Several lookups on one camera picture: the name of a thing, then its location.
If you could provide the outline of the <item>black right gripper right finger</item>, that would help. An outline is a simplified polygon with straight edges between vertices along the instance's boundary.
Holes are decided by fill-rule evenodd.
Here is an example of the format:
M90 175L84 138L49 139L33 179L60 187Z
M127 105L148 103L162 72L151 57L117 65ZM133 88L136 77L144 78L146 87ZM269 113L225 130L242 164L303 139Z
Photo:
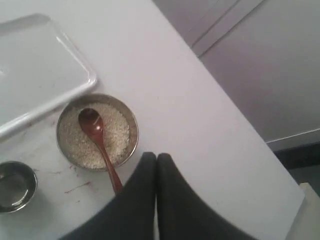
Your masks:
M190 187L168 153L157 157L157 220L161 240L251 240Z

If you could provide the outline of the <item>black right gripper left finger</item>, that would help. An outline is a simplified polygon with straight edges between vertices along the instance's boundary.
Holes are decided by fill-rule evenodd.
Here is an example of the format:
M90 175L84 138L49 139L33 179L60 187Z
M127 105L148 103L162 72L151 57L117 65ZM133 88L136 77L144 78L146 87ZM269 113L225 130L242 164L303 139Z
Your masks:
M144 152L122 190L63 240L153 240L156 155Z

